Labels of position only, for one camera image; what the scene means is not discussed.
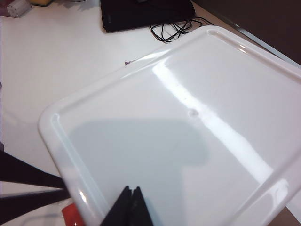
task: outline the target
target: black cable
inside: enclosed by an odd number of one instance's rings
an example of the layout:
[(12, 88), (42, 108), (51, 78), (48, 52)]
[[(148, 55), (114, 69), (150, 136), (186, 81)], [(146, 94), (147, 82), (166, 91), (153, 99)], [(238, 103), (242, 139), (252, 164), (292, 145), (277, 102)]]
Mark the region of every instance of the black cable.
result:
[[(193, 24), (199, 24), (199, 27), (203, 26), (204, 24), (203, 24), (202, 21), (205, 22), (207, 25), (214, 25), (213, 23), (211, 23), (210, 21), (206, 20), (203, 17), (195, 16), (195, 17), (191, 18), (190, 20), (177, 22), (177, 23), (170, 23), (169, 25), (171, 25), (171, 27), (174, 28), (175, 33), (170, 35), (168, 38), (165, 38), (164, 35), (163, 35), (164, 26), (166, 24), (152, 25), (152, 26), (150, 26), (150, 31), (154, 35), (154, 37), (156, 39), (158, 39), (159, 41), (162, 41), (164, 43), (169, 43), (176, 36), (177, 36), (177, 38), (179, 38), (182, 34), (188, 34), (190, 32), (189, 29), (192, 28)], [(158, 27), (161, 27), (161, 32), (160, 32), (161, 36), (156, 34), (156, 32), (155, 32), (155, 29), (158, 28)]]

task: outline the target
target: table surface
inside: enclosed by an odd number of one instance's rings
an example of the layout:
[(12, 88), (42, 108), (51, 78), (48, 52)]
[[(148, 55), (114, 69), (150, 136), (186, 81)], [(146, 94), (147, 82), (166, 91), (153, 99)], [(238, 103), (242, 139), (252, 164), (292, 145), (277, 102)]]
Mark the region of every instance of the table surface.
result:
[[(245, 38), (195, 5), (198, 16)], [(59, 175), (37, 129), (51, 103), (165, 45), (149, 28), (106, 33), (98, 0), (55, 1), (22, 18), (1, 17), (1, 140), (9, 154)], [(41, 191), (40, 186), (2, 183), (1, 193)], [(60, 210), (70, 200), (39, 208), (5, 225), (63, 226)], [(301, 194), (289, 204), (301, 220)]]

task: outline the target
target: red object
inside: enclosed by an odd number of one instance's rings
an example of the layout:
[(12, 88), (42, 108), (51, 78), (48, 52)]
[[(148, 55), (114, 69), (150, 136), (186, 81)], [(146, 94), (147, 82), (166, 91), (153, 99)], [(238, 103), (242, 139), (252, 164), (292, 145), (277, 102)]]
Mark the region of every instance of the red object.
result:
[(74, 203), (62, 209), (66, 226), (84, 226), (84, 221), (81, 218), (79, 211)]

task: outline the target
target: white tray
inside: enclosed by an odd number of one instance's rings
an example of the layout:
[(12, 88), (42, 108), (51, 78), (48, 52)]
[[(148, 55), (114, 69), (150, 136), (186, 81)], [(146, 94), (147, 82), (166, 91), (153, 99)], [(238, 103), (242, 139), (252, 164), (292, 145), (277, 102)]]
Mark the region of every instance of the white tray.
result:
[(50, 106), (39, 130), (87, 225), (129, 185), (155, 226), (263, 226), (301, 186), (300, 75), (206, 26)]

